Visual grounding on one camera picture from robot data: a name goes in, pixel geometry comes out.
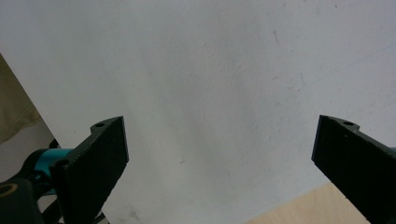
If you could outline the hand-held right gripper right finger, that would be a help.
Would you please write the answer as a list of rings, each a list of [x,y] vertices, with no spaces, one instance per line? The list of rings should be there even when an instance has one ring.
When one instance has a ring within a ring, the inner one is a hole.
[[[311,160],[371,224],[396,224],[396,149],[321,115]]]

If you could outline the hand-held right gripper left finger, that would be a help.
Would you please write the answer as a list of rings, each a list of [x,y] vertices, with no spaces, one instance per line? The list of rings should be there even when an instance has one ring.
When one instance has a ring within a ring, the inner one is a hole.
[[[91,135],[49,166],[65,224],[92,224],[129,161],[122,117],[91,126]]]

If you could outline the light wooden board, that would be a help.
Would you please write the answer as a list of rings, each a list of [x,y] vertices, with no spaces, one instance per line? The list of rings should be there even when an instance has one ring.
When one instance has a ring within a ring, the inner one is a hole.
[[[333,183],[327,183],[244,224],[370,224],[370,222]]]

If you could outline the olive cloth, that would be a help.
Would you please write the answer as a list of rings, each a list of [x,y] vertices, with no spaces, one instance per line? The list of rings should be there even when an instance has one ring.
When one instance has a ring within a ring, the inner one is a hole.
[[[40,120],[39,112],[0,53],[0,144]]]

